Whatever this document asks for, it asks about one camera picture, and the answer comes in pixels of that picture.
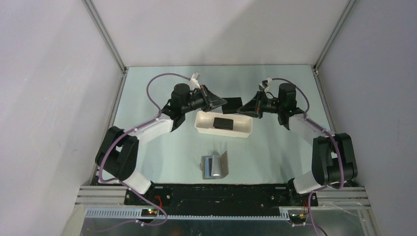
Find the single black credit card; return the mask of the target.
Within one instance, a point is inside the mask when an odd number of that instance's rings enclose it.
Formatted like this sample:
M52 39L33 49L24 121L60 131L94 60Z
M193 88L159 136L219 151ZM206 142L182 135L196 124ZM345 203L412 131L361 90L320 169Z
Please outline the single black credit card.
M236 114L237 109L243 106L241 97L228 97L223 99L227 101L226 104L222 105L223 114Z

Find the white plastic tray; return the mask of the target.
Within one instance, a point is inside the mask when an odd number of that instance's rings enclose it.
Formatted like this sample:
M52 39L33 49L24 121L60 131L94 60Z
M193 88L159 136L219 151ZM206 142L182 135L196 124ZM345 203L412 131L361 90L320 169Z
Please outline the white plastic tray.
M198 111L195 128L199 133L234 138L248 138L253 118L244 115Z

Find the silver metal card holder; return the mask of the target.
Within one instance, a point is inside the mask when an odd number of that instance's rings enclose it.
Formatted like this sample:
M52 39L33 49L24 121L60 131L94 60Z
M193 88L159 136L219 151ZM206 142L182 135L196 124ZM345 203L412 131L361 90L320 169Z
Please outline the silver metal card holder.
M212 155L202 156L200 170L204 180L225 178L229 174L227 151L222 154L214 152Z

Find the black credit card stack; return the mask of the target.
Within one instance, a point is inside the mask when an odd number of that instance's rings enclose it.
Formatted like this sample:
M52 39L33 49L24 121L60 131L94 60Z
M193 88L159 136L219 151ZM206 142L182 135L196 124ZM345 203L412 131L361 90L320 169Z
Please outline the black credit card stack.
M228 118L214 118L213 127L216 129L233 130L234 120Z

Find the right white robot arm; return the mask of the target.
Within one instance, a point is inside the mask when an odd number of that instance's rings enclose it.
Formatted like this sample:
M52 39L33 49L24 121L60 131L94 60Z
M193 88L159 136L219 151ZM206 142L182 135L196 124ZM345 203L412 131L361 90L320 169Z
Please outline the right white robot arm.
M357 164L352 138L346 133L334 133L311 119L308 110L298 107L297 94L306 95L295 84L282 79L278 96L269 91L270 80L259 84L259 90L237 113L262 118L265 113L276 114L278 123L298 134L312 146L311 170L289 181L288 203L300 205L306 193L327 187L341 189L345 182L357 177Z

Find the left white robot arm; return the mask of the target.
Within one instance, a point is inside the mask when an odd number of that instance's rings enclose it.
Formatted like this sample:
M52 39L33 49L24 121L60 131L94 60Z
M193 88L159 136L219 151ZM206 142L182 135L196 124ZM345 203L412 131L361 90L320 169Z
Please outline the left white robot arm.
M99 179L102 183L109 179L102 177L103 171L109 173L111 180L118 180L122 185L135 191L136 198L144 205L155 200L152 181L140 173L137 159L140 145L170 132L175 131L185 121L185 115L194 110L209 112L227 104L205 85L191 89L185 83L177 84L157 116L129 130L116 126L110 127L101 143L95 158L99 166Z

